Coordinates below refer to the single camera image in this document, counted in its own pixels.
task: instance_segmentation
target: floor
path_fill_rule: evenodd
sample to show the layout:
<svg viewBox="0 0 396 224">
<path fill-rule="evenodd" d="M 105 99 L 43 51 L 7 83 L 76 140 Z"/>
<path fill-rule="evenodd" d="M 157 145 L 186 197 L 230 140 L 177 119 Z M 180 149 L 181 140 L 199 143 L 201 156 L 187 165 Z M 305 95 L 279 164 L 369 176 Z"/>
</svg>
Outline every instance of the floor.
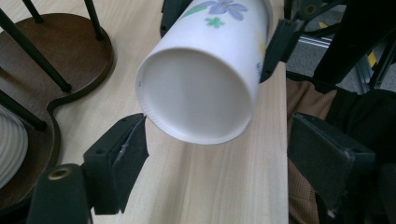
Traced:
<svg viewBox="0 0 396 224">
<path fill-rule="evenodd" d="M 305 30 L 316 30 L 323 25 L 331 25 L 339 22 L 342 15 L 342 8 L 326 12 L 309 22 Z M 374 56 L 377 62 L 381 57 L 383 48 L 384 45 L 379 45 L 374 49 Z M 299 42 L 287 62 L 287 70 L 312 77 L 316 66 L 325 52 L 326 48 Z M 353 68 L 338 86 L 349 91 L 363 93 L 356 68 Z M 396 63 L 390 66 L 380 89 L 396 91 Z"/>
</svg>

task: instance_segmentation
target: light wood surface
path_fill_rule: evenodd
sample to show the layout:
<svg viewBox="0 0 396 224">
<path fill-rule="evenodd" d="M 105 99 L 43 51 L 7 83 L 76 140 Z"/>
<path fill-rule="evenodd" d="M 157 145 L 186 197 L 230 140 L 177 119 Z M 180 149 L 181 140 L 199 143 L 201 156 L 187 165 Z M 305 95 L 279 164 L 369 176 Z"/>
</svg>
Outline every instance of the light wood surface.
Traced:
<svg viewBox="0 0 396 224">
<path fill-rule="evenodd" d="M 34 0 L 41 14 L 88 18 L 82 0 Z M 113 71 L 88 96 L 55 111 L 62 134 L 59 163 L 82 164 L 83 153 L 117 120 L 140 113 L 134 93 L 139 64 L 160 40 L 161 0 L 95 0 L 113 44 Z M 274 22 L 283 0 L 271 0 Z M 14 21 L 30 17 L 21 1 L 0 0 Z M 285 66 L 261 84 L 254 120 L 233 141 L 186 144 L 147 123 L 149 157 L 124 214 L 94 223 L 287 223 Z"/>
</svg>

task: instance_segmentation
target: white cup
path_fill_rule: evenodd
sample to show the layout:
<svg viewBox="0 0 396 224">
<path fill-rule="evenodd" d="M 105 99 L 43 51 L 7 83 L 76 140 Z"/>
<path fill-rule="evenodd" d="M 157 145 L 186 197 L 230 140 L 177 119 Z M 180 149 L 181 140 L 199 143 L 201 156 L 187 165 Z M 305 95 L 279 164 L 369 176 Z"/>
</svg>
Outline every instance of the white cup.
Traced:
<svg viewBox="0 0 396 224">
<path fill-rule="evenodd" d="M 160 129 L 208 145 L 253 118 L 271 8 L 265 0 L 193 0 L 140 65 L 137 99 Z"/>
</svg>

